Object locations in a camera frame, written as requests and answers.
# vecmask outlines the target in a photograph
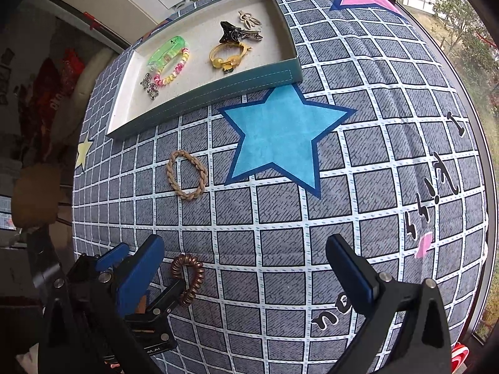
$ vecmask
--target table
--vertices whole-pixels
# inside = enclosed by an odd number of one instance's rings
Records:
[[[463,328],[487,229],[466,110],[407,21],[381,8],[330,10],[332,2],[278,0],[303,68],[299,89],[312,101],[357,109],[318,143],[321,199],[272,169],[224,185],[239,135],[219,109],[265,91],[113,141],[106,123],[130,50],[97,79],[81,133],[93,144],[74,177],[76,254],[101,254],[119,242],[135,250],[159,234],[165,259],[153,296],[180,252],[206,266],[198,299],[172,312],[179,346],[156,356],[163,371],[327,372],[363,322],[337,308],[342,289],[324,255],[332,233],[379,272],[435,279],[452,342]],[[177,148],[209,170],[206,192],[193,202],[166,181]],[[177,162],[176,173],[185,190],[196,187],[189,162]],[[372,368],[383,365],[401,322],[397,316]]]

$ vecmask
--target metal bolt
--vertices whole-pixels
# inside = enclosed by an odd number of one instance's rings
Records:
[[[382,273],[379,273],[379,278],[381,278],[381,280],[385,283],[389,283],[393,279],[390,273],[385,273],[384,271]]]
[[[437,283],[435,282],[435,280],[431,279],[431,278],[427,278],[425,280],[425,284],[430,287],[430,288],[435,288],[437,286]]]
[[[99,275],[99,281],[102,283],[106,283],[110,280],[111,280],[111,273],[109,273],[108,271],[104,271],[104,273],[101,273]]]
[[[58,278],[54,281],[54,287],[61,288],[64,285],[64,279]]]

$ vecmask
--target box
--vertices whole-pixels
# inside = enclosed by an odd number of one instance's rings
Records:
[[[244,29],[239,11],[251,13],[261,22],[263,39],[243,39],[251,50],[232,73],[226,74],[212,66],[209,54],[224,33],[221,21]],[[160,46],[175,36],[185,39],[189,59],[181,74],[172,83],[159,87],[159,96],[151,100],[140,84],[147,73],[146,64]],[[225,59],[239,51],[232,48],[219,51],[217,56]],[[173,71],[178,61],[177,56],[165,67],[162,78]],[[106,135],[122,140],[212,103],[302,80],[293,38],[276,0],[214,0],[173,20],[134,48],[119,81]]]

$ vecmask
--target beaded bracelet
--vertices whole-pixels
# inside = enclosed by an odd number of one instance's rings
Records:
[[[181,50],[181,53],[182,53],[182,59],[181,61],[179,61],[177,63],[177,65],[175,66],[175,69],[173,72],[171,72],[171,74],[169,76],[166,76],[164,79],[161,79],[161,73],[156,73],[154,75],[154,83],[156,84],[156,86],[160,87],[160,86],[165,86],[166,84],[169,84],[171,82],[173,82],[173,80],[175,79],[175,77],[177,77],[179,75],[179,73],[182,71],[182,69],[184,68],[188,58],[189,58],[189,49],[188,48],[183,48]]]

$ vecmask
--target bracelet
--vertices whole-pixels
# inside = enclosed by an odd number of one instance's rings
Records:
[[[177,77],[180,72],[182,71],[182,69],[184,68],[188,58],[189,58],[189,49],[187,48],[182,48],[181,50],[181,53],[182,53],[182,60],[179,61],[177,63],[177,65],[175,66],[175,69],[173,72],[171,72],[171,74],[167,77],[165,77],[164,79],[161,79],[161,71],[158,70],[158,73],[156,73],[154,75],[154,83],[156,84],[156,86],[165,86],[166,84],[169,84],[171,82],[173,82],[173,80],[175,79],[175,77]]]
[[[228,46],[235,46],[237,48],[241,48],[241,53],[239,55],[230,56],[227,59],[216,58],[215,54],[219,50],[226,48]],[[246,46],[241,42],[227,42],[216,45],[210,52],[210,62],[216,69],[222,69],[224,73],[230,73],[234,70],[234,67],[238,66],[243,59],[243,56],[247,51],[251,49],[251,46]]]

